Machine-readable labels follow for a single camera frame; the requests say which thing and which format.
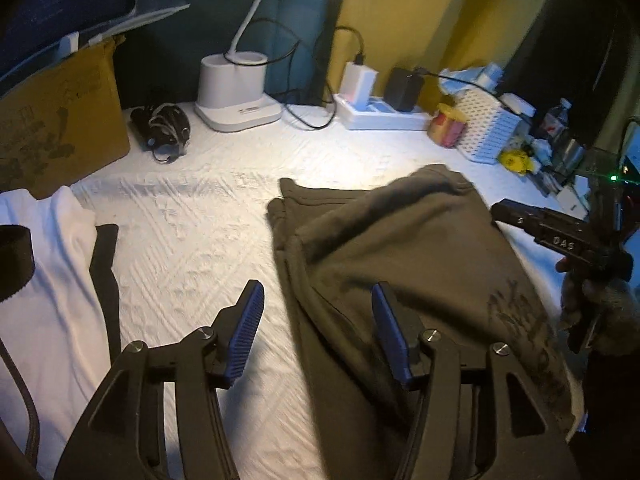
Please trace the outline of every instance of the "ribbed blue pad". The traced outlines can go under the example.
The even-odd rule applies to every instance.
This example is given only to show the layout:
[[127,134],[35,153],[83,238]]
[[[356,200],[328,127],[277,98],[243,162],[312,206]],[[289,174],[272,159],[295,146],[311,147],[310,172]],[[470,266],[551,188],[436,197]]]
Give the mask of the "ribbed blue pad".
[[244,311],[236,331],[229,341],[227,355],[227,366],[225,377],[233,383],[244,371],[244,365],[249,358],[251,346],[254,343],[255,333],[258,330],[258,323],[264,310],[264,287],[257,282],[254,290],[251,291],[249,300],[246,302]]
[[391,373],[402,386],[407,386],[414,378],[409,368],[408,346],[385,294],[378,284],[375,284],[371,289],[371,307],[373,319],[378,329],[378,337],[385,351]]

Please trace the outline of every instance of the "cardboard box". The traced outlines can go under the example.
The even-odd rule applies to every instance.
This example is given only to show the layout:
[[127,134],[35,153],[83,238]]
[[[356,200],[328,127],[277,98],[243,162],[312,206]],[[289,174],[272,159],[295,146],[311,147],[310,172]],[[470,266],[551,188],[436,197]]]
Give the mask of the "cardboard box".
[[36,73],[0,100],[0,191],[46,198],[129,153],[113,38]]

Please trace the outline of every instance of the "white power adapter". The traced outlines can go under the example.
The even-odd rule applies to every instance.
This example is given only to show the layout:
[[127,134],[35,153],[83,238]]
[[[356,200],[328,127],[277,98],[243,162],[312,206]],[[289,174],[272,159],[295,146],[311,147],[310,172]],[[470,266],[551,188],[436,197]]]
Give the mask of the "white power adapter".
[[378,72],[376,70],[349,61],[347,66],[344,67],[340,95],[356,110],[366,110],[377,75]]

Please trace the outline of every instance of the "bottle label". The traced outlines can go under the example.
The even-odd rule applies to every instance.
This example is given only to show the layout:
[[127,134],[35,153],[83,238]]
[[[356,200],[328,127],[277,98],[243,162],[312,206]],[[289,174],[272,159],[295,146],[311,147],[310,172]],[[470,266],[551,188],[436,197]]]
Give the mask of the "bottle label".
[[552,139],[557,139],[564,128],[564,124],[551,114],[545,115],[545,120],[542,121],[542,129],[545,130]]

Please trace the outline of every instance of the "white cloth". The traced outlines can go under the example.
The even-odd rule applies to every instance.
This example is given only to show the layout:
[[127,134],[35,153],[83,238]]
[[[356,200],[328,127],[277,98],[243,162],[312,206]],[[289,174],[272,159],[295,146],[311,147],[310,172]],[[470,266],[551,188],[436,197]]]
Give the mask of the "white cloth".
[[[110,367],[104,317],[89,275],[95,214],[83,209],[68,187],[40,201],[19,189],[0,194],[0,224],[31,230],[35,273],[22,290],[0,303],[0,337],[36,405],[37,469],[50,479]],[[0,418],[24,450],[27,412],[1,361]]]
[[[191,121],[187,153],[156,163],[132,138],[126,157],[74,184],[98,224],[120,226],[114,274],[120,287],[122,342],[149,346],[179,341],[212,323],[235,303],[248,279],[265,288],[264,315],[242,378],[220,392],[226,434],[241,478],[325,478],[302,369],[273,263],[265,212],[278,180],[301,186],[373,189],[426,164],[446,164],[472,181],[488,205],[503,198],[558,208],[535,186],[496,165],[475,164],[437,146],[423,132],[349,131],[338,121],[304,131],[290,116],[236,134],[208,129],[185,105]],[[298,108],[321,124],[324,111]],[[529,235],[505,227],[543,304],[559,315],[559,255]],[[179,478],[175,403],[165,397],[167,452]]]

